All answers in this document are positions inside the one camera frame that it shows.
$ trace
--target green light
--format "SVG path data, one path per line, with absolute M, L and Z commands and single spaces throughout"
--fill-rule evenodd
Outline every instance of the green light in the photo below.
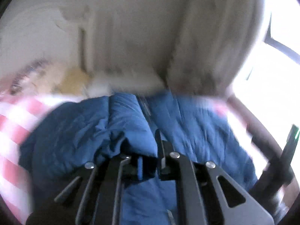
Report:
M 298 129 L 298 131 L 296 133 L 295 140 L 298 138 L 299 134 L 300 134 L 300 129 Z

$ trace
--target blue fabric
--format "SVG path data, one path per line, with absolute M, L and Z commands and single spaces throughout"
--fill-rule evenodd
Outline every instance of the blue fabric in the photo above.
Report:
M 116 94 L 65 103 L 50 113 L 20 148 L 19 164 L 31 173 L 39 195 L 50 195 L 54 180 L 87 161 L 100 165 L 120 151 L 156 156 L 153 133 L 157 128 L 175 150 L 191 160 L 214 161 L 246 190 L 254 185 L 253 163 L 226 119 L 197 107 L 191 97 L 175 97 L 170 92 L 145 102 L 147 107 L 134 95 Z M 131 184 L 123 202 L 125 225 L 170 224 L 167 210 L 177 219 L 172 181 L 155 177 Z

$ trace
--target white fabric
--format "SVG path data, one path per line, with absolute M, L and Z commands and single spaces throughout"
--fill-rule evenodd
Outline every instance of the white fabric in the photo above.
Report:
M 262 29 L 265 0 L 190 0 L 167 83 L 174 92 L 223 96 Z
M 90 98 L 110 96 L 114 92 L 153 95 L 165 89 L 163 81 L 151 67 L 113 73 L 97 72 L 87 89 Z

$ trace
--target bedding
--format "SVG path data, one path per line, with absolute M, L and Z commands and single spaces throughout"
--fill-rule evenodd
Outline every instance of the bedding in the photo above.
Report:
M 197 162 L 214 161 L 249 190 L 257 178 L 254 165 L 239 146 L 226 118 L 195 104 L 192 97 L 169 91 L 137 99 L 115 94 L 64 103 L 53 110 L 20 147 L 19 164 L 29 171 L 39 205 L 59 180 L 87 161 L 100 165 L 122 148 L 156 156 L 153 132 L 159 128 L 175 150 Z M 122 224 L 169 223 L 176 212 L 175 183 L 157 177 L 130 185 L 123 197 Z
M 0 97 L 62 94 L 86 96 L 90 77 L 79 67 L 45 59 L 33 61 L 17 73 L 0 79 Z
M 19 147 L 53 108 L 80 100 L 59 95 L 0 97 L 0 195 L 21 224 L 32 212 L 33 203 L 30 176 L 18 165 Z

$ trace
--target white wall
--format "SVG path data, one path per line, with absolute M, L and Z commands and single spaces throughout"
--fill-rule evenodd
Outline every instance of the white wall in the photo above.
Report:
M 96 69 L 148 64 L 161 70 L 186 2 L 13 0 L 0 20 L 0 76 L 40 57 L 77 64 L 79 25 L 87 30 L 88 60 Z

